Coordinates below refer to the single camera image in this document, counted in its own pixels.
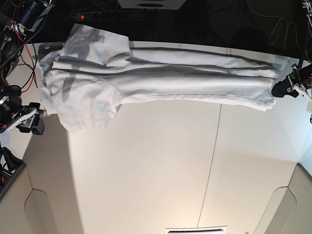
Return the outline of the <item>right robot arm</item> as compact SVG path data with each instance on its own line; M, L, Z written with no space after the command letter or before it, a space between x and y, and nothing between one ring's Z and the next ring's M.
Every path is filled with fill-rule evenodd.
M46 24L52 0L2 0L0 2L0 132L14 128L21 133L42 135L45 129L40 104L22 104L21 95L37 83L37 57L31 56L31 74L23 86L9 84L7 76L19 65L22 51Z

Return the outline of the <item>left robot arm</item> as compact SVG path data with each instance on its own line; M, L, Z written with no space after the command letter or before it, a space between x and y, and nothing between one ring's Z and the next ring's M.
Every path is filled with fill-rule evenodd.
M312 89L312 50L308 46L312 44L312 2L303 0L301 3L307 19L304 47L299 62L293 64L291 73L272 88L272 95L276 98L301 95L311 101L308 91Z

